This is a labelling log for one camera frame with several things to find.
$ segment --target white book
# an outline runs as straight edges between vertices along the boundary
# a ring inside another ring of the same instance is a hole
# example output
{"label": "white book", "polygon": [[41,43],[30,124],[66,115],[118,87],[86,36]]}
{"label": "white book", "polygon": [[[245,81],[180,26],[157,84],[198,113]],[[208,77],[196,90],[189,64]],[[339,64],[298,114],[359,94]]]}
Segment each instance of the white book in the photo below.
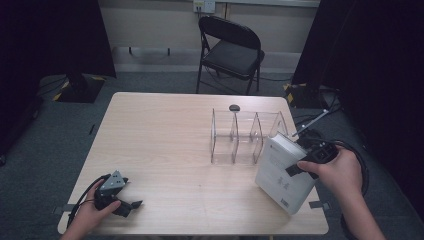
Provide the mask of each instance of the white book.
{"label": "white book", "polygon": [[290,215],[299,211],[316,181],[309,173],[290,177],[286,171],[306,155],[298,144],[278,133],[266,140],[259,162],[256,184]]}

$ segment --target light wood tabletop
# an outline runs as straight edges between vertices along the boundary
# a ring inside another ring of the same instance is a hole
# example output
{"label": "light wood tabletop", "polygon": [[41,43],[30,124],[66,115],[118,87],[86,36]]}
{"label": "light wood tabletop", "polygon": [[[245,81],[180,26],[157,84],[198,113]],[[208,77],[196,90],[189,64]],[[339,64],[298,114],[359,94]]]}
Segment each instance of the light wood tabletop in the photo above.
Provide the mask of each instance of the light wood tabletop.
{"label": "light wood tabletop", "polygon": [[[255,183],[258,165],[211,164],[212,109],[281,111],[295,131],[285,99],[116,93],[103,118],[69,203],[98,177],[119,170],[129,183],[118,194],[143,200],[127,218],[111,215],[93,232],[107,235],[325,234],[328,224],[314,188],[289,216]],[[58,231],[66,230],[68,212]]]}

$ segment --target electrical outlet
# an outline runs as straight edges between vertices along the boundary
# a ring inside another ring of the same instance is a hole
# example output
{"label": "electrical outlet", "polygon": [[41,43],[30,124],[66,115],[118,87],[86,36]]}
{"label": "electrical outlet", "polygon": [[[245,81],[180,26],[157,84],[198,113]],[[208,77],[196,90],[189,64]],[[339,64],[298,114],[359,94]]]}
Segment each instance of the electrical outlet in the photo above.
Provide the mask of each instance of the electrical outlet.
{"label": "electrical outlet", "polygon": [[193,1],[193,12],[203,12],[205,8],[205,1],[194,0]]}
{"label": "electrical outlet", "polygon": [[215,13],[215,1],[205,1],[205,6],[203,7],[204,13]]}

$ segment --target person's left hand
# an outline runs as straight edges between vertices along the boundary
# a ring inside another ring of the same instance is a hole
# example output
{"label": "person's left hand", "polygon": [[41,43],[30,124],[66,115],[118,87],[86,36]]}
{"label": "person's left hand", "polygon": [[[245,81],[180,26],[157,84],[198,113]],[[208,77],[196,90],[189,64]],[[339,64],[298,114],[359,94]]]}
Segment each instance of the person's left hand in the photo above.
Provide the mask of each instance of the person's left hand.
{"label": "person's left hand", "polygon": [[81,239],[87,233],[97,227],[101,221],[115,211],[120,205],[121,201],[117,200],[102,210],[97,210],[94,206],[94,192],[103,183],[103,179],[99,180],[88,191],[85,201],[80,206],[77,215],[72,221],[69,228],[62,235],[61,239]]}

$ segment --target clear acrylic organizer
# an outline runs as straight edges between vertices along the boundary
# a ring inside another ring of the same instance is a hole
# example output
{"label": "clear acrylic organizer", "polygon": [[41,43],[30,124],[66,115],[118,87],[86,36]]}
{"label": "clear acrylic organizer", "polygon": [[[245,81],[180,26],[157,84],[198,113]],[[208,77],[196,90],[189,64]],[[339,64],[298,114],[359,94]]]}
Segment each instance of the clear acrylic organizer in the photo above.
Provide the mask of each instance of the clear acrylic organizer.
{"label": "clear acrylic organizer", "polygon": [[212,164],[256,164],[264,140],[287,135],[281,112],[212,111]]}

